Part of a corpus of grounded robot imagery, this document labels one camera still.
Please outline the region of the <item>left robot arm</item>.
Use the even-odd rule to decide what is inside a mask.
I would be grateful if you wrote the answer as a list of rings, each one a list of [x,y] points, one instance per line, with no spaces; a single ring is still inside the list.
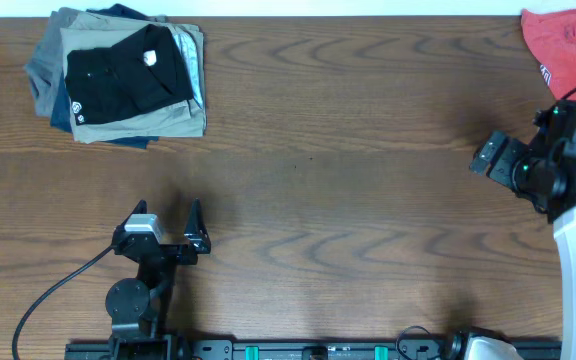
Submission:
[[[105,299],[111,317],[112,359],[191,359],[188,342],[166,330],[176,270],[195,265],[211,252],[201,203],[192,202],[184,230],[185,243],[164,244],[164,229],[140,201],[118,225],[110,248],[138,265],[137,275],[115,283]]]

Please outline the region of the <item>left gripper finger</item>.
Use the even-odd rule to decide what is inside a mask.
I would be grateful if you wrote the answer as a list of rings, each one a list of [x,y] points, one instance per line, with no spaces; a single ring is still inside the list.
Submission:
[[[188,216],[184,236],[198,254],[210,254],[212,244],[204,223],[200,200],[194,199]]]
[[[119,231],[125,230],[125,225],[127,224],[128,220],[131,218],[132,215],[136,214],[145,214],[147,212],[147,202],[145,200],[140,200],[131,213],[117,226]]]

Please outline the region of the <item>black t-shirt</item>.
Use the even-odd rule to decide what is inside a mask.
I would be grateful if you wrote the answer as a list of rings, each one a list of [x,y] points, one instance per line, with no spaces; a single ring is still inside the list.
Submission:
[[[110,47],[71,51],[65,86],[78,126],[126,120],[193,98],[173,35],[157,25]]]

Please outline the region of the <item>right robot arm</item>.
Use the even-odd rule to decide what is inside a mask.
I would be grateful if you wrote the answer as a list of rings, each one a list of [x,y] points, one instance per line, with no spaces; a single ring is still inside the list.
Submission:
[[[511,340],[471,328],[449,338],[442,358],[576,360],[576,141],[570,135],[550,139],[539,134],[525,144],[495,131],[475,153],[470,169],[546,215],[561,268],[563,333],[559,342]]]

